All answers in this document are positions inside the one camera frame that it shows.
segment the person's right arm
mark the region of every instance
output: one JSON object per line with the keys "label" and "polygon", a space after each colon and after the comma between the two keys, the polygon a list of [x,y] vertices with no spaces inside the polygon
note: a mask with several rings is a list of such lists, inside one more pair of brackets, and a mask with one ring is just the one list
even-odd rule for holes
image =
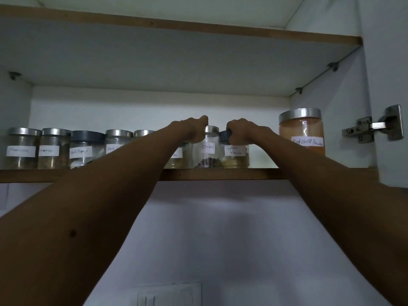
{"label": "person's right arm", "polygon": [[256,144],[282,169],[363,276],[394,306],[408,305],[408,195],[245,119],[232,145]]}

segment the skin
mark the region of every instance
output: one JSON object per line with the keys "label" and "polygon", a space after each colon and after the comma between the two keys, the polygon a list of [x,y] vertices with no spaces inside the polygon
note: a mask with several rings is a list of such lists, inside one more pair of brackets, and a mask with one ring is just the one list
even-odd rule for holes
{"label": "skin", "polygon": [[[163,167],[204,138],[206,116],[173,122],[67,173],[0,219],[0,304],[80,306],[116,256]],[[233,145],[257,144],[283,170],[351,262],[393,305],[408,305],[408,196],[245,119]]]}

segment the brown shelf edge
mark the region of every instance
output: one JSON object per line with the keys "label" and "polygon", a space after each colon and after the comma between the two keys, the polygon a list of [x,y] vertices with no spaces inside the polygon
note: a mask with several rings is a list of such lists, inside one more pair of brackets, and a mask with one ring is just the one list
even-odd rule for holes
{"label": "brown shelf edge", "polygon": [[[379,180],[376,168],[352,169],[372,180]],[[0,183],[54,182],[69,170],[0,170]],[[284,180],[280,169],[166,169],[161,181],[186,180]]]}
{"label": "brown shelf edge", "polygon": [[41,18],[47,20],[62,20],[73,23],[110,24],[117,26],[134,26],[144,28],[170,29],[191,32],[244,35],[268,37],[295,41],[313,41],[321,43],[362,45],[363,39],[359,36],[311,33],[267,28],[242,27],[237,25],[206,24],[200,22],[163,20],[123,15],[77,12],[72,10],[57,10],[51,8],[0,5],[0,16]]}

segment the jar lid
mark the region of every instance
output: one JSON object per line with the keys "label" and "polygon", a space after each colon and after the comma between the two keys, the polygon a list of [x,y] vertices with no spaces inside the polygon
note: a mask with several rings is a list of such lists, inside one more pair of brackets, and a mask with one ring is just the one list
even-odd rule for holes
{"label": "jar lid", "polygon": [[105,134],[93,131],[72,131],[71,142],[84,141],[103,144]]}
{"label": "jar lid", "polygon": [[31,128],[9,128],[7,133],[9,135],[17,134],[17,135],[40,136],[41,135],[41,130],[31,129]]}
{"label": "jar lid", "polygon": [[58,128],[43,128],[41,135],[71,136],[72,131]]}
{"label": "jar lid", "polygon": [[291,109],[279,115],[279,124],[287,120],[291,120],[295,118],[302,118],[302,117],[314,117],[314,118],[321,119],[322,111],[319,108]]}
{"label": "jar lid", "polygon": [[121,136],[133,138],[133,132],[126,130],[106,130],[106,136]]}
{"label": "jar lid", "polygon": [[220,143],[223,145],[229,145],[229,138],[231,137],[232,131],[221,131],[220,132]]}
{"label": "jar lid", "polygon": [[216,126],[206,126],[205,127],[205,133],[220,133],[220,129]]}
{"label": "jar lid", "polygon": [[154,130],[136,130],[135,137],[146,136],[147,134],[153,133]]}

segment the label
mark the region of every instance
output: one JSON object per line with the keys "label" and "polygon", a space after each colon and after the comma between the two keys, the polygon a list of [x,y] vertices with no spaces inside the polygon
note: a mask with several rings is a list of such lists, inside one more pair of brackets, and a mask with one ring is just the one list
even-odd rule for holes
{"label": "label", "polygon": [[92,146],[74,147],[69,149],[69,159],[92,157]]}
{"label": "label", "polygon": [[58,157],[60,155],[60,147],[52,145],[40,145],[38,150],[39,157]]}
{"label": "label", "polygon": [[225,145],[224,150],[226,156],[245,157],[247,154],[246,146]]}
{"label": "label", "polygon": [[7,146],[6,157],[35,158],[35,146]]}
{"label": "label", "polygon": [[317,136],[292,136],[290,139],[301,146],[324,147],[324,140]]}
{"label": "label", "polygon": [[119,147],[123,146],[123,144],[106,144],[106,154],[115,151]]}
{"label": "label", "polygon": [[181,159],[183,157],[183,147],[177,148],[171,158]]}
{"label": "label", "polygon": [[200,150],[202,153],[211,153],[215,154],[215,143],[211,142],[201,142]]}

